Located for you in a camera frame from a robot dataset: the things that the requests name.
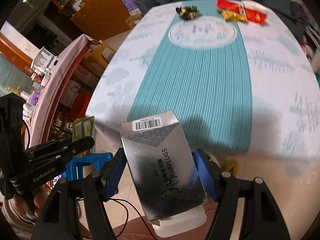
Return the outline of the silver earplugs box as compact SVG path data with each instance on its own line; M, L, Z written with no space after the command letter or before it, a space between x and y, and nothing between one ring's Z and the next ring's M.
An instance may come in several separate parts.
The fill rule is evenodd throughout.
M183 129L173 111L123 122L121 140L148 222L207 202Z

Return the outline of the yellow green plastic bag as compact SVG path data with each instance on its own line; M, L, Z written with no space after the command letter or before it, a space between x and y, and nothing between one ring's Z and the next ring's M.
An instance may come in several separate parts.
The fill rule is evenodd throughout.
M76 141L78 139L82 139L86 136L92 137L94 140L96 138L96 130L95 130L95 117L85 117L76 119L72 124L72 139Z

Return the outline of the black gold wrapper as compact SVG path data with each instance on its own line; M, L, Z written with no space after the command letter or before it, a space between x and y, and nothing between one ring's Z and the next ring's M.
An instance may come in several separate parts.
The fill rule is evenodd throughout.
M199 11L196 6L181 6L175 9L179 18L184 21L193 20L199 16Z

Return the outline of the red white paper bucket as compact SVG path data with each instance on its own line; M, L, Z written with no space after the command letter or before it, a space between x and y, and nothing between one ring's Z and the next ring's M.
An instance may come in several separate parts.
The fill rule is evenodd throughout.
M242 0L242 5L250 24L263 25L265 23L269 12L267 7L252 0Z

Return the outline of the gold foil snack bag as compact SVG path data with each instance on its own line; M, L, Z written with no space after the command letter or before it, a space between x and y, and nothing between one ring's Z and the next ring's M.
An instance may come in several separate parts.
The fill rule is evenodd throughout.
M223 17L225 21L248 22L246 15L242 15L231 10L218 8L217 12Z

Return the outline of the red gift box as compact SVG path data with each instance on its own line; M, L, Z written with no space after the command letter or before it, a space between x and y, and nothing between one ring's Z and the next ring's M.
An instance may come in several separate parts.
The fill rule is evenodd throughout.
M239 3L231 2L229 0L217 0L216 3L217 11L222 12L223 10L232 11L237 14L243 14L243 6Z

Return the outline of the right yellow slipper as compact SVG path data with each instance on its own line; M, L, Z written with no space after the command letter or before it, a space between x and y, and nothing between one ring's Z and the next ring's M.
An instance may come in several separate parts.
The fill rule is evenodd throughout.
M233 176L237 176L239 172L239 164L235 160L228 160L221 166L222 171L229 172Z

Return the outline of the pink trouser legs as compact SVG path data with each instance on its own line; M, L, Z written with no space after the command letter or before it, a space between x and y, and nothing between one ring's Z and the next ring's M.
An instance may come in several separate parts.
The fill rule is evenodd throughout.
M183 239L204 240L212 224L217 203L204 205L152 224L146 217L135 218L113 229L117 239Z

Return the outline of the white appliance on table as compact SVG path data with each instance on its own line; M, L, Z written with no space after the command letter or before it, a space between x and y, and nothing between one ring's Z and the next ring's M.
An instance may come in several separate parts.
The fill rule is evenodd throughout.
M57 56L42 47L31 63L31 69L39 75L50 75L50 71Z

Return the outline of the pink cloth side table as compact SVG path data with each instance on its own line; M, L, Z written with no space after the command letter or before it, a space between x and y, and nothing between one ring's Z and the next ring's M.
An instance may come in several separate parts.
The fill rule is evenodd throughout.
M69 80L89 48L99 44L97 40L82 34L57 56L57 63L52 67L48 83L40 92L30 122L30 147L48 140L55 111Z

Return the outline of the yellow plastic stool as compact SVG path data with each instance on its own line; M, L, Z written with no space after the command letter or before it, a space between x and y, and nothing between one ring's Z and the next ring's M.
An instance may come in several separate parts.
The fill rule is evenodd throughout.
M99 41L99 45L95 49L90 49L85 55L84 58L87 59L90 63L95 63L99 67L105 69L109 63L108 59L104 57L103 52L105 49L110 50L112 53L116 53L111 46L106 44L103 40Z

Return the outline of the wooden cabinet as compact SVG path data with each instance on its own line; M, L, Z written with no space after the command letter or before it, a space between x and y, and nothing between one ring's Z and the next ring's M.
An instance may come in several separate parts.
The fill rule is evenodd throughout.
M106 40L130 29L128 10L121 0L50 0L70 22L96 40Z

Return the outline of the cardboard box on floor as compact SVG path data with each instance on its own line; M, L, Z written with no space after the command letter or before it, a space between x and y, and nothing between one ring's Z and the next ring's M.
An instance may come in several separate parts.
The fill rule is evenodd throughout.
M130 29L133 29L139 23L139 21L142 19L142 17L143 17L142 14L131 15L130 17L128 17L125 20L125 22L129 26Z

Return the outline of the pink patterned bag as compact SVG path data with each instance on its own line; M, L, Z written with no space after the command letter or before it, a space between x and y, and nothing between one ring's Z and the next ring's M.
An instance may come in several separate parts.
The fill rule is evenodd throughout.
M317 46L315 45L313 40L310 37L303 35L300 41L300 46L304 51L307 59L311 62L317 51Z

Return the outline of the purple package stack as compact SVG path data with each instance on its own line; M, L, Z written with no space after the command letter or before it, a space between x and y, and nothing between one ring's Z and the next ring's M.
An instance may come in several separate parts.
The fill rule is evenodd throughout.
M125 6L130 15L137 15L141 13L135 1L136 0L121 0L122 4Z

